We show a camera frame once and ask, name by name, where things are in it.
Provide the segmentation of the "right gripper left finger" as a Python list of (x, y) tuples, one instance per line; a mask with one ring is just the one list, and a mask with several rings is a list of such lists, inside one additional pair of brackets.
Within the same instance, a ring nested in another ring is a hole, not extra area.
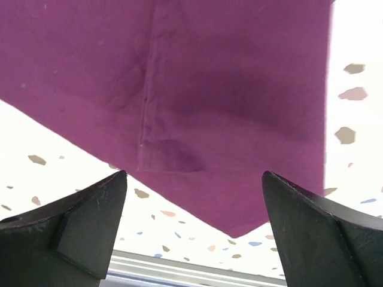
[(99, 286), (107, 276), (127, 174), (1, 220), (1, 286)]

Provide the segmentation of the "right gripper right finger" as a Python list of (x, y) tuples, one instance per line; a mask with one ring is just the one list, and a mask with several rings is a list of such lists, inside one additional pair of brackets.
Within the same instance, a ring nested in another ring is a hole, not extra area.
[(273, 172), (263, 197), (288, 286), (382, 286), (382, 219)]

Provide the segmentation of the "purple cloth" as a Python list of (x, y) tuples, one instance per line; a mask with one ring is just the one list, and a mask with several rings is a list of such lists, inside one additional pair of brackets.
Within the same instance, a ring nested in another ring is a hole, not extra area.
[(323, 193), (330, 1), (2, 1), (1, 99), (230, 237)]

